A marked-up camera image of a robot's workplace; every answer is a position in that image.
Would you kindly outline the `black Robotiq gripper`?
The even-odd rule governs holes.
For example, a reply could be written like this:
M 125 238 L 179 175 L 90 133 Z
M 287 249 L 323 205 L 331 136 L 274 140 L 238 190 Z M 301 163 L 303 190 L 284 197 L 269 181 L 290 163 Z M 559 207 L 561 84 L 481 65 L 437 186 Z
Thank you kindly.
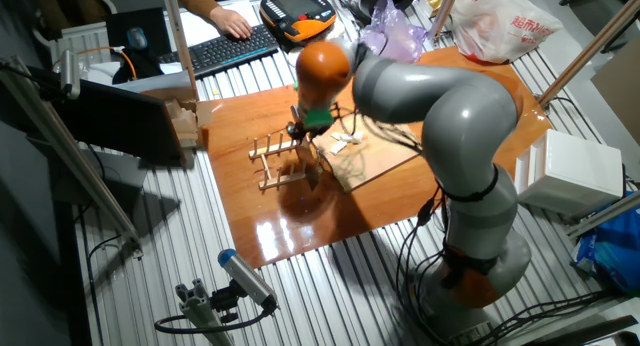
M 306 136 L 314 138 L 319 131 L 319 127 L 306 126 L 301 121 L 289 122 L 286 126 L 286 132 L 294 141 L 302 141 Z

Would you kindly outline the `person hand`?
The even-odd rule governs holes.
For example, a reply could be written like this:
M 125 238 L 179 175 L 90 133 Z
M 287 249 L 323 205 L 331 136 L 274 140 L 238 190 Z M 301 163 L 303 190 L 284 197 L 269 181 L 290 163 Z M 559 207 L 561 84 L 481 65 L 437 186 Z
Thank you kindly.
M 248 39 L 253 28 L 239 13 L 223 7 L 216 7 L 209 13 L 209 19 L 223 33 L 236 39 Z

